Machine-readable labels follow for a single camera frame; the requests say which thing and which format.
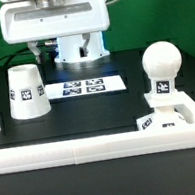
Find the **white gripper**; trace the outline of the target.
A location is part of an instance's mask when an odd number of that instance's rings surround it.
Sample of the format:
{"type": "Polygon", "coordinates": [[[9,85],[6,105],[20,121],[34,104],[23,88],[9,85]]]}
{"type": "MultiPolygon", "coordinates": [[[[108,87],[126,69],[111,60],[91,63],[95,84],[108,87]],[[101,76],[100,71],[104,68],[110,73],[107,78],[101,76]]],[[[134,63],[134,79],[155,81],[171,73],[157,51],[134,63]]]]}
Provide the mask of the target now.
{"type": "Polygon", "coordinates": [[[110,25],[106,0],[0,0],[2,36],[8,44],[26,43],[39,64],[44,55],[36,41],[83,34],[81,57],[88,56],[89,33],[110,25]]]}

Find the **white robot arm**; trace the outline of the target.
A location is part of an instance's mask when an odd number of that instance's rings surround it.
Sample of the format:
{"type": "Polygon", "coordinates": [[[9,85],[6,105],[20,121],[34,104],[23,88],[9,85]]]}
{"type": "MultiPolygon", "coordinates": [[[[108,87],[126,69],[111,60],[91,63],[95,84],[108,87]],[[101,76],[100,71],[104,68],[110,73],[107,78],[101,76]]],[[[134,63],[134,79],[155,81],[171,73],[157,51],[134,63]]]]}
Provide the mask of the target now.
{"type": "Polygon", "coordinates": [[[39,55],[39,41],[57,40],[58,66],[89,67],[107,57],[102,33],[110,26],[106,0],[0,0],[0,24],[7,43],[28,44],[39,55]]]}

